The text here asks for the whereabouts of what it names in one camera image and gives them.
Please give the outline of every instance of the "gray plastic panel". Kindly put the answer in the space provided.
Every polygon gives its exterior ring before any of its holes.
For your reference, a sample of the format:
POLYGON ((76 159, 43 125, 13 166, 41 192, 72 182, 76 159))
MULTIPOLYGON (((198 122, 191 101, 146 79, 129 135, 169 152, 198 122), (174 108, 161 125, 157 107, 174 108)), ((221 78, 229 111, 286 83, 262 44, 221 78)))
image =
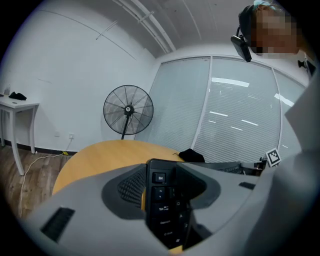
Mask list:
POLYGON ((28 226, 40 230, 52 214, 64 206, 74 209, 75 213, 58 242, 63 246, 62 250, 66 248, 73 253, 90 256, 140 256, 146 252, 168 254, 144 219, 121 219, 105 206, 101 198, 102 189, 108 181, 139 166, 128 166, 71 183, 34 210, 27 218, 28 226))
MULTIPOLYGON (((256 184, 259 177, 242 174, 232 174, 218 170, 212 170, 190 163, 178 163, 178 166, 185 169, 193 169, 202 175, 216 180, 221 187, 219 197, 208 208, 195 209, 193 211, 196 222, 205 226, 211 233, 217 232, 245 203, 246 199, 252 193, 245 187, 239 186, 241 182, 256 184)), ((190 201, 191 206, 197 206, 195 198, 190 201)))

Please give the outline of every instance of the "wooden floor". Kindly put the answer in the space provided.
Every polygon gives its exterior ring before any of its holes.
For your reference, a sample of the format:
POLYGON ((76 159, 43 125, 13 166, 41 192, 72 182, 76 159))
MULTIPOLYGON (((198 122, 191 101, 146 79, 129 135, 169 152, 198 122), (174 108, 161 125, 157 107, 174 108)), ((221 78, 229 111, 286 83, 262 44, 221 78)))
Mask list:
MULTIPOLYGON (((19 149, 19 154, 25 172, 37 158, 50 156, 44 153, 32 154, 23 149, 19 149)), ((23 186, 22 218, 26 218, 34 208, 52 195, 58 174, 70 158, 71 156, 66 155, 47 157, 31 166, 23 186)), ((0 190, 17 217, 23 181, 24 177, 19 175, 12 148, 0 146, 0 190)))

